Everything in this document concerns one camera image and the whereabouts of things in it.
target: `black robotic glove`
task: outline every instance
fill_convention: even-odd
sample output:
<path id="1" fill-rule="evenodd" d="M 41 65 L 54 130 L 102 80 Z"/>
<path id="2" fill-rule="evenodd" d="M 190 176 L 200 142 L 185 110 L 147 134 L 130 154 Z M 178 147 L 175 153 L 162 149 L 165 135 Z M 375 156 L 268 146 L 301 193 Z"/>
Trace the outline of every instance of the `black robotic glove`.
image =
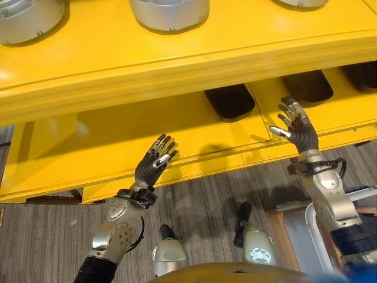
<path id="1" fill-rule="evenodd" d="M 177 154 L 178 151 L 170 151 L 176 146 L 171 141 L 170 136 L 162 134 L 149 148 L 144 158 L 136 167 L 136 181 L 145 182 L 149 187 L 153 187 L 162 172 L 165 170 L 167 163 Z"/>
<path id="2" fill-rule="evenodd" d="M 278 134 L 288 139 L 296 146 L 299 153 L 310 149 L 318 149 L 318 136 L 316 130 L 311 124 L 302 106 L 291 97 L 282 98 L 282 103 L 288 108 L 282 104 L 279 104 L 279 108 L 287 115 L 287 117 L 282 114 L 278 114 L 277 116 L 283 120 L 285 125 L 287 125 L 288 131 L 276 126 L 269 127 L 269 130 L 274 134 Z"/>

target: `yellow panel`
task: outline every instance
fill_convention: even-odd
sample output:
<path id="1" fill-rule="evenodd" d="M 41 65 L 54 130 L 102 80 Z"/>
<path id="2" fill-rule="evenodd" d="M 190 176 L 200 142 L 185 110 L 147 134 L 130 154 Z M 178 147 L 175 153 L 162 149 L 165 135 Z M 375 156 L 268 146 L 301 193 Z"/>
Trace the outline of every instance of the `yellow panel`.
<path id="1" fill-rule="evenodd" d="M 375 20 L 362 0 L 312 12 L 215 0 L 200 28 L 169 36 L 126 0 L 71 1 L 53 36 L 0 46 L 0 125 L 375 60 Z"/>
<path id="2" fill-rule="evenodd" d="M 316 107 L 305 108 L 319 135 L 377 122 L 376 93 L 363 94 L 354 89 L 340 68 L 325 69 L 323 73 L 334 91 L 333 97 Z M 281 119 L 277 118 L 277 114 L 282 113 L 277 107 L 281 103 L 280 98 L 290 95 L 282 79 L 255 81 L 249 83 L 249 87 L 266 125 L 286 128 Z M 271 138 L 280 139 L 272 134 Z"/>
<path id="3" fill-rule="evenodd" d="M 375 138 L 377 138 L 376 126 L 367 126 L 322 136 L 319 138 L 319 143 L 320 149 L 326 150 Z M 239 158 L 240 155 L 237 154 L 200 163 L 172 167 L 162 174 L 157 186 L 208 176 L 240 167 L 248 167 L 250 165 L 291 158 L 297 155 L 297 150 L 294 145 L 290 143 L 277 143 L 274 146 L 243 152 L 241 160 Z M 116 195 L 118 190 L 129 188 L 133 182 L 134 178 L 129 177 L 113 182 L 87 186 L 84 188 L 83 203 L 92 203 L 96 200 L 111 198 Z"/>
<path id="4" fill-rule="evenodd" d="M 269 138 L 257 107 L 224 123 L 203 92 L 27 122 L 15 129 L 0 196 L 132 176 L 161 133 L 180 144 L 175 164 L 234 154 Z"/>
<path id="5" fill-rule="evenodd" d="M 205 160 L 200 163 L 173 166 L 164 171 L 156 187 L 234 170 L 242 166 L 243 159 L 241 154 Z M 111 198 L 117 194 L 118 190 L 128 189 L 133 182 L 134 177 L 128 177 L 99 185 L 87 186 L 83 191 L 82 202 L 91 203 L 96 200 Z"/>

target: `robotic hand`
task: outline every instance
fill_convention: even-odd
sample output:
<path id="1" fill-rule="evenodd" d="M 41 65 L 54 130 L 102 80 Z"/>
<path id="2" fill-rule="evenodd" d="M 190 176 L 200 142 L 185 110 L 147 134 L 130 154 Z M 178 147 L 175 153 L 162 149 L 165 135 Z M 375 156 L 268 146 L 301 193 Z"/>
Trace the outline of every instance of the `robotic hand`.
<path id="1" fill-rule="evenodd" d="M 105 223 L 96 231 L 92 248 L 78 271 L 74 282 L 111 282 L 123 256 L 134 249 L 143 238 L 146 209 L 154 204 L 154 184 L 168 162 L 177 154 L 176 143 L 162 134 L 150 147 L 135 170 L 135 182 L 129 189 L 121 189 L 107 215 Z M 134 230 L 143 224 L 140 236 L 134 240 Z"/>
<path id="2" fill-rule="evenodd" d="M 278 114 L 288 130 L 272 126 L 269 130 L 292 142 L 299 154 L 288 167 L 290 173 L 303 175 L 303 185 L 313 200 L 317 217 L 330 232 L 346 264 L 359 266 L 377 262 L 377 247 L 364 232 L 362 221 L 351 200 L 346 196 L 342 179 L 335 171 L 343 162 L 340 175 L 345 173 L 345 160 L 328 161 L 318 150 L 318 136 L 304 109 L 293 98 L 282 98 L 287 106 Z"/>

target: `robot leg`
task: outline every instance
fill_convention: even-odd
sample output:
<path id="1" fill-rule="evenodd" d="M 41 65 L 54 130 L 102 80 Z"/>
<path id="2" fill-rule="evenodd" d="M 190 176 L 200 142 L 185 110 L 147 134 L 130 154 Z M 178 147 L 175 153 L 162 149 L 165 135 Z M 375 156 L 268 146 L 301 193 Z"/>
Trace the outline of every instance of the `robot leg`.
<path id="1" fill-rule="evenodd" d="M 243 260 L 251 264 L 276 265 L 272 239 L 249 223 L 252 206 L 249 202 L 241 205 L 238 214 L 234 245 L 242 248 Z"/>
<path id="2" fill-rule="evenodd" d="M 189 265 L 189 258 L 183 245 L 176 240 L 173 231 L 167 225 L 160 228 L 161 242 L 155 248 L 154 273 L 160 277 L 171 271 Z"/>

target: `floor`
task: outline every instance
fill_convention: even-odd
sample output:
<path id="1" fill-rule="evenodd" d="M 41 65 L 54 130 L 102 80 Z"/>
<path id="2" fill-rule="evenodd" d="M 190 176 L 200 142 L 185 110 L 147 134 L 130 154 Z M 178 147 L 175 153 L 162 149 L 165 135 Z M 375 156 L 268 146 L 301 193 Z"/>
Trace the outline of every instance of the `floor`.
<path id="1" fill-rule="evenodd" d="M 12 129 L 0 129 L 0 144 Z M 326 152 L 348 161 L 345 188 L 375 185 L 377 141 Z M 8 146 L 0 147 L 0 176 Z M 288 160 L 204 177 L 156 190 L 158 201 L 145 217 L 141 244 L 118 267 L 114 282 L 146 282 L 153 278 L 151 251 L 158 228 L 173 227 L 191 264 L 240 261 L 232 245 L 236 212 L 248 200 L 250 221 L 268 231 L 264 210 L 290 200 L 305 200 L 300 179 L 290 176 Z M 104 221 L 112 200 L 100 205 L 10 205 L 0 227 L 0 282 L 72 282 L 90 248 L 94 230 Z"/>

